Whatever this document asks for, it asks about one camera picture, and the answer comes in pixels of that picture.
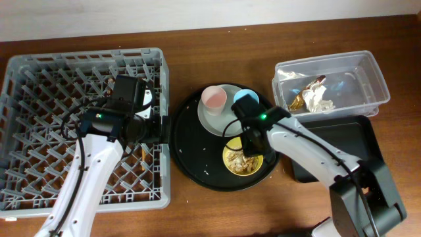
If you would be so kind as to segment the food scraps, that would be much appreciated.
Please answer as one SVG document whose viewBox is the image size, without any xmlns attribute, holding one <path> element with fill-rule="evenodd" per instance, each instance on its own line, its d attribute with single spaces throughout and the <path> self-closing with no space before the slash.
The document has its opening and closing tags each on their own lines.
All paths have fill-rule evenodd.
<svg viewBox="0 0 421 237">
<path fill-rule="evenodd" d="M 253 172 L 259 162 L 258 157 L 246 157 L 242 151 L 229 151 L 226 160 L 228 168 L 236 174 Z"/>
</svg>

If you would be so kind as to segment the yellow bowl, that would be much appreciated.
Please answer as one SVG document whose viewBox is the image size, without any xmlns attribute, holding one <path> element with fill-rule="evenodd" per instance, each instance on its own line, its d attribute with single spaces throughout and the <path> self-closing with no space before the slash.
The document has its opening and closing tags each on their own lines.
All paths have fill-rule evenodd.
<svg viewBox="0 0 421 237">
<path fill-rule="evenodd" d="M 255 174 L 263 164 L 264 156 L 246 157 L 241 148 L 241 139 L 236 137 L 231 139 L 222 152 L 223 162 L 226 168 L 238 176 L 250 176 Z"/>
</svg>

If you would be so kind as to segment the grey round plate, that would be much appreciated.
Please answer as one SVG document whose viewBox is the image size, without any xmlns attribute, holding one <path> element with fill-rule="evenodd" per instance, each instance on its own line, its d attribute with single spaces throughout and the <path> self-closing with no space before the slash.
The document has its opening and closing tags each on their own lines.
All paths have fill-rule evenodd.
<svg viewBox="0 0 421 237">
<path fill-rule="evenodd" d="M 203 105 L 200 99 L 197 108 L 197 114 L 200 123 L 206 130 L 208 130 L 211 134 L 222 136 L 222 133 L 225 127 L 228 125 L 228 123 L 237 118 L 234 115 L 234 112 L 231 110 L 231 106 L 234 104 L 233 98 L 235 93 L 241 90 L 241 88 L 231 84 L 222 84 L 218 86 L 222 87 L 226 91 L 228 96 L 222 113 L 218 116 L 212 116 L 208 114 L 205 110 L 205 106 Z"/>
</svg>

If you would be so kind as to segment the blue plastic cup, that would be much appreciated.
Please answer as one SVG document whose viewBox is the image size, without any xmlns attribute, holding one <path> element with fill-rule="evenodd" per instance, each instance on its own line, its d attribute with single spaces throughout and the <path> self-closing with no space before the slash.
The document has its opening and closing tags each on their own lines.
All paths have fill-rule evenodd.
<svg viewBox="0 0 421 237">
<path fill-rule="evenodd" d="M 236 92 L 233 98 L 234 103 L 242 97 L 245 97 L 246 95 L 250 95 L 251 98 L 254 99 L 257 103 L 260 103 L 260 99 L 257 93 L 250 89 L 242 89 Z"/>
</svg>

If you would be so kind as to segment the gold foil wrapper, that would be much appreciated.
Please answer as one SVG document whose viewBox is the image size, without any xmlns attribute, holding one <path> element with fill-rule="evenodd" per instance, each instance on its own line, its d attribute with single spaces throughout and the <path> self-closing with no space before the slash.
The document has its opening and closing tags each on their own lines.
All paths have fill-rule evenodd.
<svg viewBox="0 0 421 237">
<path fill-rule="evenodd" d="M 303 90 L 301 90 L 294 98 L 293 102 L 288 105 L 288 109 L 290 111 L 296 111 L 298 109 L 300 109 L 304 104 L 305 104 L 305 100 L 303 99 L 303 92 L 305 90 L 309 90 L 311 86 L 313 86 L 314 84 L 323 84 L 326 81 L 326 76 L 325 75 L 321 75 L 319 76 L 316 80 L 314 80 L 313 82 L 311 82 L 310 84 L 308 84 Z"/>
</svg>

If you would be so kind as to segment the pink plastic cup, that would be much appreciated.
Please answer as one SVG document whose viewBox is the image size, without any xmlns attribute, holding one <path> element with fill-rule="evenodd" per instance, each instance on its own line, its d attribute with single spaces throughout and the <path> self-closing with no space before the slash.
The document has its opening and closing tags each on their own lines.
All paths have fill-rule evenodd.
<svg viewBox="0 0 421 237">
<path fill-rule="evenodd" d="M 226 91 L 220 86 L 209 86 L 201 94 L 201 101 L 205 110 L 212 116 L 218 116 L 222 113 L 227 98 Z"/>
</svg>

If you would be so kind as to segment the white napkin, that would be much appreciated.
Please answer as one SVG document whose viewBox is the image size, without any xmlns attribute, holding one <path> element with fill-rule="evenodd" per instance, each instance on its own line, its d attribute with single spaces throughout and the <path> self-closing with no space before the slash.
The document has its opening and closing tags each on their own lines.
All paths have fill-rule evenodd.
<svg viewBox="0 0 421 237">
<path fill-rule="evenodd" d="M 315 82 L 309 89 L 303 90 L 302 97 L 309 112 L 316 113 L 335 109 L 332 100 L 323 100 L 325 91 L 326 87 L 319 82 Z"/>
</svg>

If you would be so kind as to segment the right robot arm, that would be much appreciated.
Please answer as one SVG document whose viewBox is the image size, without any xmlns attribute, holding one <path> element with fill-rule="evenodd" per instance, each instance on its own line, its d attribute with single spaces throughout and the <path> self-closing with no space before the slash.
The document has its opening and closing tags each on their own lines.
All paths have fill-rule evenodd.
<svg viewBox="0 0 421 237">
<path fill-rule="evenodd" d="M 241 123 L 246 156 L 281 153 L 299 163 L 330 193 L 332 216 L 305 236 L 384 236 L 403 222 L 407 211 L 387 165 L 363 161 L 307 130 L 281 107 L 266 109 L 250 95 L 232 111 Z"/>
</svg>

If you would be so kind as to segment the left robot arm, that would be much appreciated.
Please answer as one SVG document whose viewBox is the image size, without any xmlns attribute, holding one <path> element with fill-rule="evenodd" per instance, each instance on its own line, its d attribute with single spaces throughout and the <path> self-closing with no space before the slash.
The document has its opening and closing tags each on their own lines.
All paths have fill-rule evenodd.
<svg viewBox="0 0 421 237">
<path fill-rule="evenodd" d="M 38 236 L 89 236 L 107 182 L 130 143 L 158 143 L 169 164 L 168 116 L 89 108 L 76 124 L 76 151 L 59 196 Z"/>
</svg>

